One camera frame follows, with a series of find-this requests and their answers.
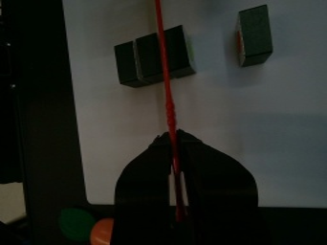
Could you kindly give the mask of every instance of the white surface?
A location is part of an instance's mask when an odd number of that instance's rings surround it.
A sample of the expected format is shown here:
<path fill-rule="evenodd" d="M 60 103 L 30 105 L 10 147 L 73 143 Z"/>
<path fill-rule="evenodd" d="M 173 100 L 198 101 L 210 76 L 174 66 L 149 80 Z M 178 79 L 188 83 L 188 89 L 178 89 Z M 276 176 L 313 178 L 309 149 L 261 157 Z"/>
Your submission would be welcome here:
<path fill-rule="evenodd" d="M 88 201 L 112 204 L 128 162 L 165 132 L 164 85 L 118 84 L 113 46 L 156 31 L 154 1 L 64 0 Z M 268 5 L 274 52 L 236 60 L 237 11 Z M 327 208 L 327 1 L 164 0 L 196 75 L 174 79 L 178 127 L 250 171 L 258 205 Z"/>

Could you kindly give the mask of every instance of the red laser line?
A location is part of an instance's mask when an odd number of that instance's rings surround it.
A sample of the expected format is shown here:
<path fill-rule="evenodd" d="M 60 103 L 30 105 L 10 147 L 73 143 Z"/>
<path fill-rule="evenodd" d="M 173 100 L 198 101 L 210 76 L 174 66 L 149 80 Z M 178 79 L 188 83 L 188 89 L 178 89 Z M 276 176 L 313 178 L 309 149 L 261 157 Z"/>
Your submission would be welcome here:
<path fill-rule="evenodd" d="M 174 104 L 173 104 L 173 98 L 170 95 L 170 88 L 169 88 L 166 48 L 165 48 L 164 24 L 162 24 L 160 0 L 156 0 L 156 16 L 157 16 L 161 63 L 162 63 L 162 80 L 164 80 L 164 90 L 165 90 L 165 116 L 166 116 L 170 148 L 172 148 L 172 169 L 173 169 L 174 193 L 176 193 L 176 221 L 180 222 L 185 217 L 185 208 L 184 208 L 184 201 L 182 201 L 182 194 L 181 194 L 180 158 L 178 158 L 178 149 L 177 149 Z"/>

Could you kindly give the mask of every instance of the block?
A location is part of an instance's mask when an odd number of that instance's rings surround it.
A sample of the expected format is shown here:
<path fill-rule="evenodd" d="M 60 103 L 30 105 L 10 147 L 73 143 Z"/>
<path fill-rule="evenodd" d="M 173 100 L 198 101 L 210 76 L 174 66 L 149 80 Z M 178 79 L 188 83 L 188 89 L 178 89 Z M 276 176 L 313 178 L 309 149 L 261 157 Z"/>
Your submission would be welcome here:
<path fill-rule="evenodd" d="M 120 84 L 133 88 L 148 85 L 141 79 L 132 41 L 114 46 L 114 56 Z"/>
<path fill-rule="evenodd" d="M 170 78 L 192 75 L 194 73 L 193 56 L 182 26 L 165 30 L 164 37 Z M 157 34 L 152 33 L 137 38 L 134 45 L 142 79 L 149 83 L 161 82 L 164 76 Z"/>
<path fill-rule="evenodd" d="M 182 26 L 164 32 L 166 43 L 168 70 L 173 78 L 181 78 L 194 73 L 193 52 Z"/>
<path fill-rule="evenodd" d="M 148 34 L 134 40 L 137 60 L 142 79 L 149 83 L 164 80 L 157 34 Z"/>
<path fill-rule="evenodd" d="M 240 66 L 262 63 L 273 51 L 266 5 L 238 11 L 236 38 Z"/>

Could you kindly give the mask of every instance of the orange object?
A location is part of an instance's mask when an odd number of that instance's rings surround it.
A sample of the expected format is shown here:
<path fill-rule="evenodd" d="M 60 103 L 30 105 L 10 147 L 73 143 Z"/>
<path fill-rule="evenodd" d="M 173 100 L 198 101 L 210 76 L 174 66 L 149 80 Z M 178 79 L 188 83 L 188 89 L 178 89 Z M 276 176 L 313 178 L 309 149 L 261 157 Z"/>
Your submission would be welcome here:
<path fill-rule="evenodd" d="M 113 218 L 101 219 L 90 231 L 90 244 L 108 245 L 112 235 Z"/>

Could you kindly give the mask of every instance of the green object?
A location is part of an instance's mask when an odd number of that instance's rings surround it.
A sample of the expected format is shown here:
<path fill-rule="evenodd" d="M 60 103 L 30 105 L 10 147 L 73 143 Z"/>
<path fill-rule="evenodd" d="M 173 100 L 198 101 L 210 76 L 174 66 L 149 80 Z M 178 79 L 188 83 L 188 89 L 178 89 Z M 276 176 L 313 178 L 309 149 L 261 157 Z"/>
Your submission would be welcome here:
<path fill-rule="evenodd" d="M 148 85 L 140 77 L 133 41 L 114 46 L 114 56 L 120 84 L 132 88 Z"/>
<path fill-rule="evenodd" d="M 165 30 L 164 37 L 170 78 L 192 75 L 194 73 L 192 46 L 182 26 Z M 136 88 L 164 80 L 156 33 L 116 45 L 114 56 L 120 84 Z"/>
<path fill-rule="evenodd" d="M 73 241 L 88 241 L 94 217 L 81 209 L 64 209 L 58 217 L 58 226 L 62 235 Z"/>
<path fill-rule="evenodd" d="M 240 66 L 262 63 L 273 50 L 266 5 L 238 12 L 236 32 Z"/>

